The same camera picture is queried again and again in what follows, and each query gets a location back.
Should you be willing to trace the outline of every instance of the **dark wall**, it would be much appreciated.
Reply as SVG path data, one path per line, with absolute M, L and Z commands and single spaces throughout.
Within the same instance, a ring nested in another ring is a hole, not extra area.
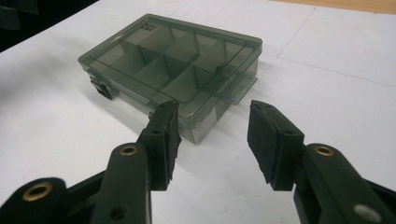
M 0 29 L 0 52 L 38 34 L 98 0 L 37 0 L 38 15 L 18 11 L 21 29 Z

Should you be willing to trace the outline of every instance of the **transparent organizer box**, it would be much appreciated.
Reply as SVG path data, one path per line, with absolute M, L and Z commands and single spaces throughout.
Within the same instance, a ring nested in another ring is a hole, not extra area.
M 199 144 L 257 80 L 259 38 L 145 15 L 78 58 L 91 83 L 146 114 L 180 102 L 180 134 Z

